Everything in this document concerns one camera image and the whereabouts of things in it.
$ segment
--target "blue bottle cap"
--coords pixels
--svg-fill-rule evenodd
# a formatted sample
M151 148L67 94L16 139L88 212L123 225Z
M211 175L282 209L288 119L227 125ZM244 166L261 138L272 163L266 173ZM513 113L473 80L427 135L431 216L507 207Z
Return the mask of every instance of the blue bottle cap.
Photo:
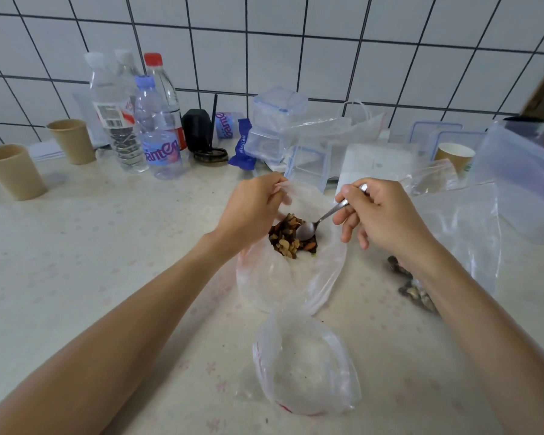
M150 89L155 87L155 80L151 76L135 76L135 84L140 89Z

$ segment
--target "bottle cap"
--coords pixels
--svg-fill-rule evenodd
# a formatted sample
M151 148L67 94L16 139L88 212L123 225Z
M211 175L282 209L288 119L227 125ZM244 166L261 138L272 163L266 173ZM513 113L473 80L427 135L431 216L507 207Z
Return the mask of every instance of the bottle cap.
M157 67L163 65L163 58L161 57L161 53L145 53L145 55L143 55L143 58L145 59L145 64L148 67Z
M131 50L115 50L115 58L119 64L135 67L135 58Z
M85 53L85 59L91 68L103 68L107 66L105 55L99 51L89 51L88 53Z
M140 89L150 89L155 87L155 80L151 76L135 76L135 84Z

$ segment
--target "hand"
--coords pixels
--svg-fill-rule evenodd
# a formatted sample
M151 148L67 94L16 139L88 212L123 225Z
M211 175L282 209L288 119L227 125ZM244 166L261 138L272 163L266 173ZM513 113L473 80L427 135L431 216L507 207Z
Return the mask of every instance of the hand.
M290 203L276 184L287 179L277 172L244 180L234 189L214 233L232 256L261 240L270 230L278 207Z
M367 184L369 196L358 189L363 183ZM426 250L442 248L399 182L360 179L344 185L335 197L338 202L344 198L350 205L332 219L334 224L342 224L341 241L350 241L353 229L361 223L357 237L363 249L374 242L395 255L410 271L426 264L423 263Z

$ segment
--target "red bottle cap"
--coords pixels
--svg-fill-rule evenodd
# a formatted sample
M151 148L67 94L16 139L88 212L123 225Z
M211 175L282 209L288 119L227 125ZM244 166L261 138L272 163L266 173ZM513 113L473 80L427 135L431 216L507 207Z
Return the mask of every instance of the red bottle cap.
M159 65L163 65L163 58L161 57L161 53L145 53L145 55L143 55L143 59L145 59L145 64L148 67L157 67Z

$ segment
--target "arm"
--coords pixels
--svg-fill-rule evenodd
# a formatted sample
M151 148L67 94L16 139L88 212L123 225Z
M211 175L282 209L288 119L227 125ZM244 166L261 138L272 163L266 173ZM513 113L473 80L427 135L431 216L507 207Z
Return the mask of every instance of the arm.
M355 188L366 182L367 197ZM510 434L544 433L544 353L428 231L398 182L362 179L336 200L342 241L353 229L392 252L421 281L473 362L494 411Z
M266 235L284 181L241 182L218 227L187 255L87 328L0 403L0 435L99 434L150 371L181 317L210 278Z

